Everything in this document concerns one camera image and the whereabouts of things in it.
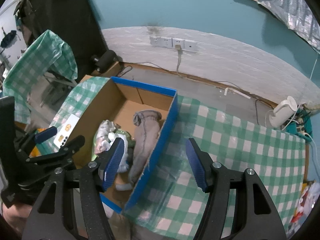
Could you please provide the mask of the person left hand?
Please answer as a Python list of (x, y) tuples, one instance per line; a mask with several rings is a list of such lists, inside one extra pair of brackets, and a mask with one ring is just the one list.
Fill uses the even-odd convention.
[(23, 234), (26, 221), (32, 208), (32, 206), (22, 203), (12, 204), (11, 207), (6, 207), (2, 204), (4, 220), (10, 225), (18, 237), (21, 237)]

